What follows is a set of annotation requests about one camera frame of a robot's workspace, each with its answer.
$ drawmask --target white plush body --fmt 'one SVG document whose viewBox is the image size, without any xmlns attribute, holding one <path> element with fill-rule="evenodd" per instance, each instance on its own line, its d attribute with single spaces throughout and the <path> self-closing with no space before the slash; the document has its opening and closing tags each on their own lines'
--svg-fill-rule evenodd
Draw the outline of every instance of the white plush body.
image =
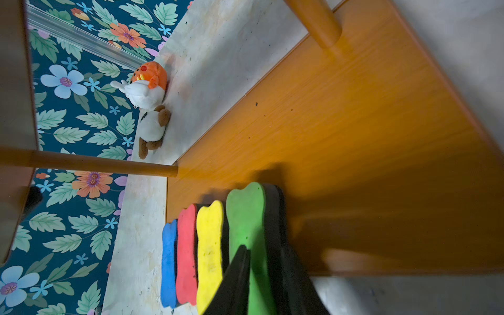
<svg viewBox="0 0 504 315">
<path fill-rule="evenodd" d="M 163 137 L 164 130 L 166 126 L 161 127 L 159 125 L 159 112 L 158 111 L 148 111 L 146 116 L 138 123 L 137 133 L 140 138 L 147 142 L 158 141 Z"/>
<path fill-rule="evenodd" d="M 165 93 L 159 86 L 149 89 L 149 81 L 146 80 L 138 80 L 131 84 L 128 84 L 125 80 L 122 80 L 121 83 L 112 81 L 110 85 L 123 92 L 135 108 L 139 107 L 148 111 L 154 110 L 158 105 L 161 105 Z"/>
</svg>

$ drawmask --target plush toy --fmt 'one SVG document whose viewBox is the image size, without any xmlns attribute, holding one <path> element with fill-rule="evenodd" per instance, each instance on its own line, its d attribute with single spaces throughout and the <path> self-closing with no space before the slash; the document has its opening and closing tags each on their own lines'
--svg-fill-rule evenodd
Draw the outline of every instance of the plush toy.
<svg viewBox="0 0 504 315">
<path fill-rule="evenodd" d="M 140 136 L 138 156 L 142 160 L 147 157 L 149 150 L 156 150 L 163 144 L 164 131 L 170 117 L 170 111 L 159 105 L 154 111 L 148 111 L 140 118 L 137 126 L 137 133 Z"/>
<path fill-rule="evenodd" d="M 168 74 L 157 62 L 141 65 L 134 73 L 131 83 L 125 80 L 110 82 L 110 85 L 123 92 L 135 108 L 154 110 L 163 101 L 168 87 Z"/>
</svg>

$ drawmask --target yellow foam bone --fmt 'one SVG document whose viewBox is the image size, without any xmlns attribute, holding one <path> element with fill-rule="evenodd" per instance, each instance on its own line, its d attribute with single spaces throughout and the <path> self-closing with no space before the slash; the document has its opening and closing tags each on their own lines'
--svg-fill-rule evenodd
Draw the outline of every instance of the yellow foam bone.
<svg viewBox="0 0 504 315">
<path fill-rule="evenodd" d="M 202 207 L 196 218 L 198 232 L 198 314 L 203 314 L 214 298 L 222 281 L 222 223 L 224 208 L 216 200 L 209 207 Z"/>
</svg>

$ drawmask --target red foam bone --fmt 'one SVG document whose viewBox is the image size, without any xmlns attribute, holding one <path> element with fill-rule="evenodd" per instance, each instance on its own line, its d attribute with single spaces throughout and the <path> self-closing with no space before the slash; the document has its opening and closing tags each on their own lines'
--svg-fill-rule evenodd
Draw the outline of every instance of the red foam bone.
<svg viewBox="0 0 504 315">
<path fill-rule="evenodd" d="M 178 217 L 177 230 L 177 299 L 180 304 L 196 305 L 198 280 L 196 278 L 196 205 L 182 210 Z"/>
</svg>

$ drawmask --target blue foam bone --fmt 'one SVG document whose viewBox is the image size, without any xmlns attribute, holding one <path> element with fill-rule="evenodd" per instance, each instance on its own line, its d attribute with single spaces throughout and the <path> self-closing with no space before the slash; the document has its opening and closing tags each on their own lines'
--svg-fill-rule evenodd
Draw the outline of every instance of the blue foam bone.
<svg viewBox="0 0 504 315">
<path fill-rule="evenodd" d="M 175 308 L 175 242 L 177 241 L 177 220 L 163 228 L 163 258 L 161 260 L 161 304 Z"/>
</svg>

